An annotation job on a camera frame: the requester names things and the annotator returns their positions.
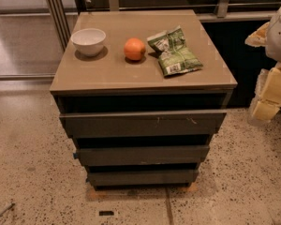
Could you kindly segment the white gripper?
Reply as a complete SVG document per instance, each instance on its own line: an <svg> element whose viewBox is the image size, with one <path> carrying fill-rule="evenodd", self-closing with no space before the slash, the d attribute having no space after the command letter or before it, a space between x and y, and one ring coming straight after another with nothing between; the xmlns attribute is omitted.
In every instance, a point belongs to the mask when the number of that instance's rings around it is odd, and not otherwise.
<svg viewBox="0 0 281 225"><path fill-rule="evenodd" d="M251 47L265 47L269 22L263 24L249 35L244 43ZM271 120L281 110L281 62L270 70L263 69L258 75L255 96L248 109L248 123L261 127Z"/></svg>

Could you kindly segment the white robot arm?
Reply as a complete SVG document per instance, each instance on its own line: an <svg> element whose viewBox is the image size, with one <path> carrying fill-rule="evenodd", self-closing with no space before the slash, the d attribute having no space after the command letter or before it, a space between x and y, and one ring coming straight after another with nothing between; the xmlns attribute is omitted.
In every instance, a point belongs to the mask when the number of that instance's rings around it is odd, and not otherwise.
<svg viewBox="0 0 281 225"><path fill-rule="evenodd" d="M281 7L244 43L251 47L264 47L266 56L276 62L270 70L260 71L249 107L248 122L253 126L263 126L281 110Z"/></svg>

